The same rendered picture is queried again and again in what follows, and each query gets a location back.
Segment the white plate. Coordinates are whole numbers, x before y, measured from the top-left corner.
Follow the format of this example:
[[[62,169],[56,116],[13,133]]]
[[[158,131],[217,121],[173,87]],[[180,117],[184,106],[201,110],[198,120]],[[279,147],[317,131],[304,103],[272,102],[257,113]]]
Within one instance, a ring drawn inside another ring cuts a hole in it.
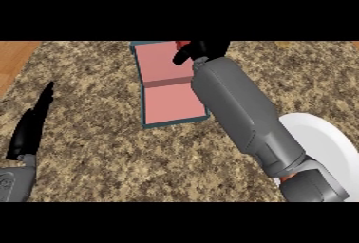
[[[359,202],[359,151],[341,130],[320,117],[289,113],[279,118],[307,155],[344,187],[345,202]]]

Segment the pink box with teal rim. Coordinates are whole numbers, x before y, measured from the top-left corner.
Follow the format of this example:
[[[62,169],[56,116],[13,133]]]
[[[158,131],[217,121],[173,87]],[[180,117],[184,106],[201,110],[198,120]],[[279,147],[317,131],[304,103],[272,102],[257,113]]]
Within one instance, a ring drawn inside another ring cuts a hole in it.
[[[140,81],[140,123],[153,128],[199,122],[209,116],[192,88],[192,60],[173,64],[187,41],[131,41],[130,52]]]

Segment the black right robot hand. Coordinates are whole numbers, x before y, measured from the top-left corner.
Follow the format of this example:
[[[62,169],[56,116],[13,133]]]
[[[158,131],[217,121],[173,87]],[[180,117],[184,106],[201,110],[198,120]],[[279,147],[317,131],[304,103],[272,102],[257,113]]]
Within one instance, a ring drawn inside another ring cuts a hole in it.
[[[227,40],[190,41],[174,55],[173,63],[181,65],[187,59],[196,60],[207,57],[208,60],[226,55],[230,42]]]

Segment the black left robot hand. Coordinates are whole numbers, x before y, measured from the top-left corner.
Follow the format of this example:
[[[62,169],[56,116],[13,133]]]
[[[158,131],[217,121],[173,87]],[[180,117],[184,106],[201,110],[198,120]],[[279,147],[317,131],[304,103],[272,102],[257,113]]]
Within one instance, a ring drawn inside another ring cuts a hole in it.
[[[35,106],[25,111],[17,122],[6,159],[17,160],[17,157],[22,155],[37,154],[41,143],[41,128],[51,102],[53,83],[48,83],[40,94]]]

